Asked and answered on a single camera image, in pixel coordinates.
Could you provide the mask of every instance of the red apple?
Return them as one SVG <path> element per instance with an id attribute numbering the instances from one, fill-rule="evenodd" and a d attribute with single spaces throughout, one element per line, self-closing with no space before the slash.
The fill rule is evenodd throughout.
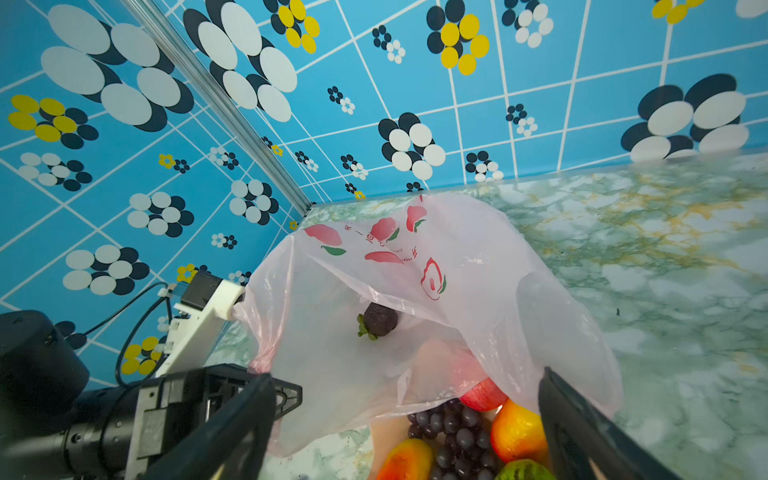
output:
<path id="1" fill-rule="evenodd" d="M 470 409 L 478 412 L 488 412 L 497 409 L 507 401 L 507 396 L 500 388 L 493 383 L 493 380 L 487 378 L 475 385 L 475 387 L 464 394 L 459 400 Z"/>

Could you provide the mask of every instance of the yellow flower decal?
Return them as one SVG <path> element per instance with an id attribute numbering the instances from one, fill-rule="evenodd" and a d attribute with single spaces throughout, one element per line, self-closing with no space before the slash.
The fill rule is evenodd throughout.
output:
<path id="1" fill-rule="evenodd" d="M 157 348 L 160 340 L 155 336 L 149 336 L 140 345 L 129 345 L 123 356 L 123 375 L 133 375 L 139 372 L 141 375 L 149 375 L 162 357 L 162 352 Z"/>
<path id="2" fill-rule="evenodd" d="M 22 131 L 35 131 L 35 136 L 42 141 L 54 143 L 60 141 L 66 148 L 77 150 L 84 145 L 83 140 L 96 140 L 98 131 L 87 125 L 88 116 L 77 108 L 65 108 L 60 101 L 43 98 L 38 103 L 28 95 L 16 95 L 11 99 L 16 111 L 8 116 L 8 122 Z M 42 121 L 35 120 L 33 114 L 40 114 Z"/>
<path id="3" fill-rule="evenodd" d="M 168 170 L 174 167 L 176 164 L 176 161 L 174 160 L 173 155 L 161 155 L 160 156 L 160 165 L 163 167 L 166 167 Z"/>
<path id="4" fill-rule="evenodd" d="M 301 0 L 280 0 L 280 4 L 277 0 L 264 0 L 264 6 L 272 12 L 270 22 L 274 31 L 278 35 L 285 35 L 290 46 L 303 47 L 309 54 L 315 53 L 315 38 L 320 35 L 317 20 L 306 14 L 306 7 Z"/>
<path id="5" fill-rule="evenodd" d="M 659 0 L 650 14 L 654 18 L 667 17 L 667 23 L 675 25 L 683 21 L 683 18 L 688 15 L 688 10 L 704 2 L 705 0 Z"/>
<path id="6" fill-rule="evenodd" d="M 187 266 L 180 266 L 176 269 L 179 276 L 176 277 L 177 282 L 191 282 L 195 275 L 197 275 L 197 270 L 195 269 L 194 265 L 190 263 Z"/>
<path id="7" fill-rule="evenodd" d="M 445 3 L 445 10 L 435 5 L 427 12 L 427 25 L 433 30 L 427 37 L 427 48 L 440 55 L 442 66 L 448 69 L 458 65 L 462 75 L 471 75 L 477 68 L 477 59 L 488 54 L 491 42 L 479 35 L 480 20 L 476 15 L 465 15 L 462 0 Z M 464 44 L 469 43 L 469 52 Z"/>

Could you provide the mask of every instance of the wire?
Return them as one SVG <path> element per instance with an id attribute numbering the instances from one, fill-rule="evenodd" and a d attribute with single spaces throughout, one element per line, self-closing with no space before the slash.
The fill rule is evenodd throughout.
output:
<path id="1" fill-rule="evenodd" d="M 115 382 L 118 383 L 119 386 L 123 387 L 124 389 L 128 388 L 128 384 L 123 381 L 123 377 L 121 375 L 121 369 L 120 369 L 120 362 L 123 359 L 123 357 L 125 356 L 125 352 L 126 352 L 126 350 L 128 350 L 128 345 L 131 344 L 131 340 L 134 338 L 134 335 L 136 335 L 136 332 L 139 330 L 139 327 L 141 327 L 141 324 L 144 323 L 144 321 L 147 319 L 147 317 L 149 317 L 149 315 L 152 314 L 152 312 L 154 312 L 154 309 L 158 308 L 159 305 L 161 303 L 163 303 L 163 302 L 166 303 L 166 307 L 167 307 L 167 310 L 168 310 L 168 321 L 170 322 L 170 320 L 173 318 L 173 313 L 170 310 L 170 298 L 167 297 L 167 296 L 163 296 L 161 298 L 158 298 L 152 304 L 152 306 L 150 306 L 149 309 L 146 312 L 144 312 L 144 315 L 141 316 L 139 321 L 136 322 L 136 325 L 134 325 L 134 329 L 131 330 L 131 334 L 128 335 L 128 338 L 125 339 L 125 343 L 123 343 L 123 348 L 120 350 L 120 353 L 118 354 L 118 360 L 114 364 L 114 380 L 115 380 Z M 155 365 L 154 365 L 154 368 L 152 369 L 151 372 L 149 372 L 149 374 L 146 377 L 144 377 L 144 380 L 146 380 L 150 376 L 152 376 L 152 374 L 155 373 L 155 371 L 157 370 L 157 367 L 159 365 L 160 365 L 160 363 L 156 362 Z"/>
<path id="2" fill-rule="evenodd" d="M 96 331 L 96 329 L 98 329 L 99 327 L 101 327 L 101 326 L 103 326 L 103 325 L 106 325 L 106 323 L 107 323 L 107 322 L 109 322 L 110 320 L 112 320 L 112 319 L 113 319 L 113 318 L 115 318 L 116 316 L 118 316 L 118 315 L 120 315 L 121 313 L 123 313 L 123 311 L 124 311 L 125 309 L 127 309 L 129 306 L 131 306 L 131 304 L 132 304 L 133 302 L 135 302 L 136 300 L 139 300 L 139 299 L 141 298 L 141 296 L 143 296 L 143 295 L 144 295 L 146 292 L 148 292 L 148 291 L 152 290 L 153 288 L 155 288 L 155 287 L 156 287 L 156 286 L 158 286 L 158 285 L 162 285 L 162 286 L 168 286 L 168 284 L 167 284 L 167 283 L 165 283 L 165 282 L 155 282 L 155 283 L 152 283 L 150 286 L 148 286 L 148 287 L 147 287 L 147 288 L 145 288 L 144 290 L 140 291 L 140 292 L 139 292 L 139 294 L 138 294 L 138 295 L 136 295 L 134 298 L 132 298 L 132 299 L 128 300 L 128 303 L 126 303 L 125 305 L 123 305 L 123 306 L 122 306 L 122 307 L 121 307 L 121 308 L 120 308 L 120 309 L 119 309 L 117 312 L 115 312 L 115 313 L 112 313 L 112 314 L 111 314 L 110 316 L 108 316 L 106 319 L 104 319 L 104 320 L 102 320 L 101 322 L 99 322 L 99 323 L 98 323 L 96 326 L 94 326 L 94 327 L 93 327 L 93 328 L 91 328 L 90 330 L 87 330 L 85 333 L 83 333 L 83 335 L 84 335 L 84 336 L 88 336 L 88 334 L 89 334 L 89 333 L 93 333 L 93 332 L 94 332 L 94 331 Z"/>

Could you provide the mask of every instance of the silver metal strip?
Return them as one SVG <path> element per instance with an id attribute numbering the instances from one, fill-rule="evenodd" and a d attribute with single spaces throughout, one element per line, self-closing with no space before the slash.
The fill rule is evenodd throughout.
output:
<path id="1" fill-rule="evenodd" d="M 200 60 L 187 47 L 184 40 L 170 24 L 163 12 L 152 0 L 121 0 L 123 5 L 144 26 L 168 58 L 181 70 L 191 85 L 200 93 L 232 134 L 240 141 L 245 153 L 253 158 L 264 173 L 299 211 L 306 214 L 310 200 L 301 191 L 299 185 L 286 172 L 283 165 L 259 138 L 248 120 L 237 110 L 227 93 L 219 86 L 214 77 L 200 63 Z"/>

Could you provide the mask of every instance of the mango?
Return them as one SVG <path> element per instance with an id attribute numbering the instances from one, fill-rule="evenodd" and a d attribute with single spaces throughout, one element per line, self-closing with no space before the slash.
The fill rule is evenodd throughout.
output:
<path id="1" fill-rule="evenodd" d="M 428 480 L 434 459 L 427 442 L 405 440 L 389 453 L 376 480 Z"/>
<path id="2" fill-rule="evenodd" d="M 507 400 L 491 426 L 491 446 L 503 462 L 529 458 L 546 464 L 549 450 L 541 417 Z"/>
<path id="3" fill-rule="evenodd" d="M 509 462 L 496 475 L 496 480 L 555 480 L 549 470 L 533 460 Z"/>

